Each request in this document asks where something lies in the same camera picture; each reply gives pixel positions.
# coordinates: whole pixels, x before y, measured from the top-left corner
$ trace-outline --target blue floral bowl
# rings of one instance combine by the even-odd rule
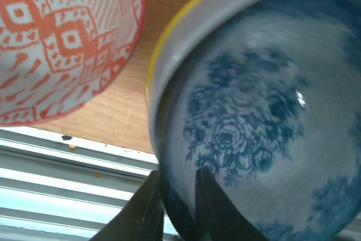
[[[204,168],[271,241],[330,240],[359,212],[361,0],[264,0],[179,71],[160,164],[180,234]]]

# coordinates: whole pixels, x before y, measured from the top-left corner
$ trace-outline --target orange diamond pattern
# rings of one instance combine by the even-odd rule
[[[102,92],[134,49],[144,1],[0,0],[0,125],[60,117]]]

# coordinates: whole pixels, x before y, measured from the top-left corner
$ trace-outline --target white ceramic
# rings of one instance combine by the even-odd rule
[[[361,207],[361,0],[263,0],[183,61],[153,138],[173,220],[205,168],[271,241],[341,231]]]
[[[138,41],[146,0],[0,0],[0,126],[64,116],[102,92]]]

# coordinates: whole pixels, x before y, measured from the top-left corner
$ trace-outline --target ceramic bowl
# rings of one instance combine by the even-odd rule
[[[361,0],[263,0],[179,54],[149,114],[186,240],[200,168],[271,241],[330,240],[359,212],[360,18]]]
[[[121,72],[146,0],[0,0],[0,125],[80,108]]]

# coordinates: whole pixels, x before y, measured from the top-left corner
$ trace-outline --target dark spot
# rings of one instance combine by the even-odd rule
[[[68,136],[68,135],[63,135],[61,138],[62,138],[64,141],[70,141],[73,137],[70,137],[70,136]]]

